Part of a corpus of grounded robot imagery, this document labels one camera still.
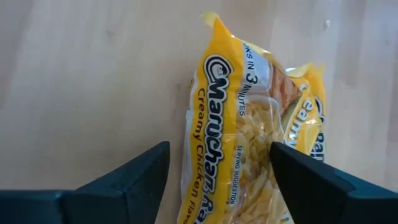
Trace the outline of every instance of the wooden table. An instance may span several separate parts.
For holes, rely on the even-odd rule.
[[[208,10],[286,67],[325,63],[327,163],[398,190],[395,0],[2,0],[0,188],[72,189],[169,140],[175,223]]]

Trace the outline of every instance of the maruchan ramen package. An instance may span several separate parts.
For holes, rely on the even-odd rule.
[[[287,75],[216,14],[204,17],[213,38],[192,80],[177,223],[291,222],[269,148],[280,141],[323,159],[321,70],[309,64]]]

